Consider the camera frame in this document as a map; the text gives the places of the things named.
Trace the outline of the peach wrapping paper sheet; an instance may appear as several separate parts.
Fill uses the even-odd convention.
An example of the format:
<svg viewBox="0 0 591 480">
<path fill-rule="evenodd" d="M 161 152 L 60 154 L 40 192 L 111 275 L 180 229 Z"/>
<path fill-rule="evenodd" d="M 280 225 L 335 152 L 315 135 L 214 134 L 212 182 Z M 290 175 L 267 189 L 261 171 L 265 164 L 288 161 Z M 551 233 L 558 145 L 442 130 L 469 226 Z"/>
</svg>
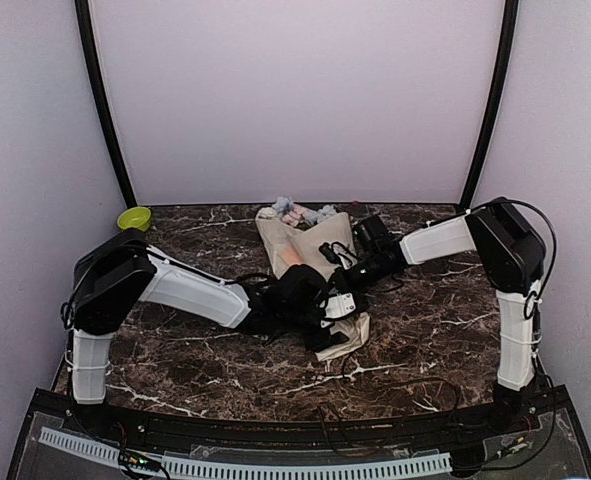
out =
<svg viewBox="0 0 591 480">
<path fill-rule="evenodd" d="M 255 224 L 278 278 L 296 265 L 306 265 L 329 280 L 336 269 L 356 263 L 349 214 L 330 205 L 311 210 L 297 204 L 274 204 L 257 212 Z M 316 353 L 318 361 L 343 357 L 369 340 L 369 314 L 344 310 L 339 314 L 329 328 L 331 344 Z"/>
</svg>

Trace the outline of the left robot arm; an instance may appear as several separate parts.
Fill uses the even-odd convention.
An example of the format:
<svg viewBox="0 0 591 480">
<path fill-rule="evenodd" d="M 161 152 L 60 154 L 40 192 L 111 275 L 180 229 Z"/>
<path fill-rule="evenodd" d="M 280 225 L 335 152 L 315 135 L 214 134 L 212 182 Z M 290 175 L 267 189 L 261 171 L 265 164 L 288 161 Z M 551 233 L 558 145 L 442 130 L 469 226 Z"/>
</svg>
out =
<svg viewBox="0 0 591 480">
<path fill-rule="evenodd" d="M 219 326 L 251 335 L 295 333 L 321 352 L 344 342 L 334 324 L 356 311 L 350 293 L 340 293 L 308 265 L 294 265 L 276 278 L 250 273 L 224 279 L 174 259 L 128 229 L 82 257 L 72 291 L 60 307 L 72 344 L 67 355 L 76 417 L 95 436 L 116 427 L 103 404 L 112 339 L 138 303 L 168 306 Z"/>
</svg>

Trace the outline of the blue fake flower bunch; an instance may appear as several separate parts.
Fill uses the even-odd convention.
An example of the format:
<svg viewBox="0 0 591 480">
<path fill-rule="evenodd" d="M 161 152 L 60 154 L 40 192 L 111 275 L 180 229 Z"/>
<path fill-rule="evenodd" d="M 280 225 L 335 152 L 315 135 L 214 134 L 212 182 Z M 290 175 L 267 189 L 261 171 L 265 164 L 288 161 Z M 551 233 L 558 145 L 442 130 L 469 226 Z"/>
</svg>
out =
<svg viewBox="0 0 591 480">
<path fill-rule="evenodd" d="M 292 198 L 284 196 L 279 196 L 271 208 L 276 212 L 279 220 L 294 228 L 301 224 L 306 227 L 315 226 L 338 213 L 332 205 L 324 205 L 322 208 L 315 210 L 300 205 Z"/>
</svg>

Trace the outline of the pink fake flower stem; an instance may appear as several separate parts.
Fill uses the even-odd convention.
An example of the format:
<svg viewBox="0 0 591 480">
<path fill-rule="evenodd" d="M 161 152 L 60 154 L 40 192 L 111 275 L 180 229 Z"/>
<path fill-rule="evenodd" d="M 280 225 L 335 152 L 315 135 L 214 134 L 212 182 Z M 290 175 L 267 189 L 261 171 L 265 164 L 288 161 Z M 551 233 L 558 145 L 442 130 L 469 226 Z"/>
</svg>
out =
<svg viewBox="0 0 591 480">
<path fill-rule="evenodd" d="M 293 228 L 300 224 L 307 224 L 310 210 L 299 204 L 293 204 L 289 209 L 283 212 L 281 221 Z"/>
</svg>

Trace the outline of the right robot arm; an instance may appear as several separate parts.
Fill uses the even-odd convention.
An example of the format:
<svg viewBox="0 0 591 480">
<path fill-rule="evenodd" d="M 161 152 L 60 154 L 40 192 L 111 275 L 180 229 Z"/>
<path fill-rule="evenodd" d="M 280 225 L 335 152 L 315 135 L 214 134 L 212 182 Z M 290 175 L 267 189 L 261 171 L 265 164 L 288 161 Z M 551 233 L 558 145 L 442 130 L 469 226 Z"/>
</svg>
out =
<svg viewBox="0 0 591 480">
<path fill-rule="evenodd" d="M 499 304 L 497 385 L 520 392 L 531 383 L 541 341 L 539 304 L 553 270 L 545 261 L 557 256 L 554 228 L 539 209 L 498 197 L 398 237 L 377 215 L 356 224 L 353 234 L 366 256 L 336 268 L 329 280 L 351 292 L 408 267 L 475 251 Z"/>
</svg>

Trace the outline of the white fake flower stem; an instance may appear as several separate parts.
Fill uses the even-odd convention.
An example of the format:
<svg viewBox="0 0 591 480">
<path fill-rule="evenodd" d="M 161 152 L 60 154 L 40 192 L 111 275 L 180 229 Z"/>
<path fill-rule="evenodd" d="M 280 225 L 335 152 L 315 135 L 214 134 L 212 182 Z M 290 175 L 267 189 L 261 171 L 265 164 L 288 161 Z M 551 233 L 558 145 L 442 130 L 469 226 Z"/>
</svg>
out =
<svg viewBox="0 0 591 480">
<path fill-rule="evenodd" d="M 272 207 L 263 207 L 256 214 L 256 218 L 260 220 L 271 220 L 277 217 L 278 212 Z"/>
</svg>

